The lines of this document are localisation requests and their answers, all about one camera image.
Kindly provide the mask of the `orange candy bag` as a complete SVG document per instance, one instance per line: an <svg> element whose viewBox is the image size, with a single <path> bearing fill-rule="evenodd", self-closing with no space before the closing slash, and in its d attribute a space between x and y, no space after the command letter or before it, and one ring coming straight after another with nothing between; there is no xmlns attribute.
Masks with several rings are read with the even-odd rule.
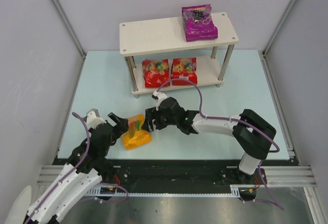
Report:
<svg viewBox="0 0 328 224"><path fill-rule="evenodd" d="M152 140L150 132L142 128L144 122L145 118L143 114L128 118L128 131L121 136L126 150L135 149L148 144Z"/></svg>

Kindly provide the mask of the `red candy bag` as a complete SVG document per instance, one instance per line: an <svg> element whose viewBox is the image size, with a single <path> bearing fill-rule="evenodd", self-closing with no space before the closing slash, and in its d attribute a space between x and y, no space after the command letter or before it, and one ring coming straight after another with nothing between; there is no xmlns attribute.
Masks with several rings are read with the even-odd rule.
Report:
<svg viewBox="0 0 328 224"><path fill-rule="evenodd" d="M174 58L171 67L171 79L174 86L186 86L190 85L190 82L197 84L198 77L197 70L197 58Z"/></svg>
<svg viewBox="0 0 328 224"><path fill-rule="evenodd" d="M142 61L143 79L146 88L158 88L169 80L168 59L145 59Z"/></svg>

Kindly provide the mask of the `purple candy bag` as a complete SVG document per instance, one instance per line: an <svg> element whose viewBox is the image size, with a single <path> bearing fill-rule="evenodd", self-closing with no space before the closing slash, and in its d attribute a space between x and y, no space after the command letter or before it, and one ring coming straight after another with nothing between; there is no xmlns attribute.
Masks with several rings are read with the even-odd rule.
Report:
<svg viewBox="0 0 328 224"><path fill-rule="evenodd" d="M187 42L218 38L218 29L213 23L210 4L181 8L183 29Z"/></svg>

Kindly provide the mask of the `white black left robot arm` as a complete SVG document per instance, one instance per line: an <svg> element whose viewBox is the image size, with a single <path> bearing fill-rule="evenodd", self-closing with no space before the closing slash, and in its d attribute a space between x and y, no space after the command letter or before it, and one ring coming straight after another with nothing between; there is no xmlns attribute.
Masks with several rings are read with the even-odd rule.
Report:
<svg viewBox="0 0 328 224"><path fill-rule="evenodd" d="M113 126L96 109L85 117L75 112L72 115L81 121L86 138L72 151L54 182L29 207L25 223L60 223L90 189L115 179L116 170L106 156L109 148L128 131L128 120L110 113Z"/></svg>

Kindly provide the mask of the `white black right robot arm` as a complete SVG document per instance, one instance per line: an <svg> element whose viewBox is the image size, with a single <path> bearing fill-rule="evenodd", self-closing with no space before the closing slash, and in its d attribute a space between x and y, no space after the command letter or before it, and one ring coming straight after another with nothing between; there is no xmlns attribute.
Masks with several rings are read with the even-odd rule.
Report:
<svg viewBox="0 0 328 224"><path fill-rule="evenodd" d="M276 135L276 129L251 109L235 117L206 117L200 111L184 109L176 99L168 97L145 112L141 127L148 132L176 126L186 135L213 133L235 138L244 150L237 170L241 181L254 176L260 163L271 153Z"/></svg>

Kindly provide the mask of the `beige two-tier shelf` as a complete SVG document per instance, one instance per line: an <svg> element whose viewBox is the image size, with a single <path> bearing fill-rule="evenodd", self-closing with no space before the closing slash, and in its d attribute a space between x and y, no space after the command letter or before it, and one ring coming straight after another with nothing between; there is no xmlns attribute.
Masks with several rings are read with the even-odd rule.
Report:
<svg viewBox="0 0 328 224"><path fill-rule="evenodd" d="M171 52L186 53L189 50L211 48L210 55L197 57L198 85L222 85L239 38L227 13L213 13L212 19L218 28L218 38L197 42L186 41L180 17L125 22L119 25L119 51L128 66L135 98L154 91L145 87L142 65L134 61L136 56L163 53L165 59L171 60Z"/></svg>

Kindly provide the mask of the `aluminium left corner post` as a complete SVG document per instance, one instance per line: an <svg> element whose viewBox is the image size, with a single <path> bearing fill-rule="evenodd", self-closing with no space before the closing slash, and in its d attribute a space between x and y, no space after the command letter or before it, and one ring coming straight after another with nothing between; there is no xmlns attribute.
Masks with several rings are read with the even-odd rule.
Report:
<svg viewBox="0 0 328 224"><path fill-rule="evenodd" d="M66 30L68 36L70 37L71 41L73 42L73 45L75 46L77 52L79 53L80 57L82 59L85 59L86 52L83 49L80 40L78 39L75 30L73 29L69 18L67 17L66 12L64 11L61 3L59 0L49 0L51 5L53 6L55 12L58 15L59 20L61 21L64 29Z"/></svg>

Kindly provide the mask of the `aluminium corner post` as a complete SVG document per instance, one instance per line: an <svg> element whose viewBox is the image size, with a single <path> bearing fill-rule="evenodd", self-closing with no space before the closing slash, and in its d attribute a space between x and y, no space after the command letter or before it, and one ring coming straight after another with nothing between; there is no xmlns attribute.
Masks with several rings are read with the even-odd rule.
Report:
<svg viewBox="0 0 328 224"><path fill-rule="evenodd" d="M262 55L263 57L267 57L268 53L270 52L273 44L275 43L275 41L277 40L279 34L281 33L283 27L285 26L285 24L287 23L289 17L291 16L295 6L297 5L299 0L289 0L286 8L283 11L282 16L280 17L278 24L276 25L273 33L271 34L268 42L266 43L263 51L262 51Z"/></svg>
<svg viewBox="0 0 328 224"><path fill-rule="evenodd" d="M59 20L61 21L64 29L66 30L68 36L70 37L71 41L73 42L73 45L75 46L77 52L79 53L80 57L82 59L85 59L86 52L83 49L80 40L78 39L75 30L73 29L69 18L67 17L66 12L64 11L61 3L59 0L49 0L51 5L53 6L55 12L58 15Z"/></svg>

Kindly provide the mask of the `aluminium right side rail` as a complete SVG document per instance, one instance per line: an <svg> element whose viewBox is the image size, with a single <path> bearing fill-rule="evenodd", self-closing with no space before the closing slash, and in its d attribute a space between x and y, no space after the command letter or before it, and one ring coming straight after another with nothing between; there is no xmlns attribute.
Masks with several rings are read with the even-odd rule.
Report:
<svg viewBox="0 0 328 224"><path fill-rule="evenodd" d="M286 187L291 190L294 188L303 188L305 203L310 209L311 218L314 223L327 223L327 214L322 203L312 168L300 157L301 153L298 146L299 143L292 133L292 123L288 120L285 107L282 105L273 74L269 67L267 56L264 55L261 50L259 50L258 53L269 85L269 90L271 92L290 160L295 160L297 163L297 165L292 165L290 168L291 172L296 173L295 176L292 176L294 181L288 183Z"/></svg>

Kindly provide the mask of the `aluminium right corner post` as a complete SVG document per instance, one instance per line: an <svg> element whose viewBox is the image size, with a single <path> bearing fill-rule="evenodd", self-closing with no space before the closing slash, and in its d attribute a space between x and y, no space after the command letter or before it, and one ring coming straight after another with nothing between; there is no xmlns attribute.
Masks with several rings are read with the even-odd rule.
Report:
<svg viewBox="0 0 328 224"><path fill-rule="evenodd" d="M273 44L275 43L275 41L277 40L279 34L281 33L283 27L285 26L285 24L287 23L289 17L291 16L295 6L297 5L299 0L289 0L286 8L283 11L282 16L280 17L278 24L276 25L273 33L271 34L268 42L266 43L263 51L262 51L262 55L263 57L267 57L268 53L270 52Z"/></svg>

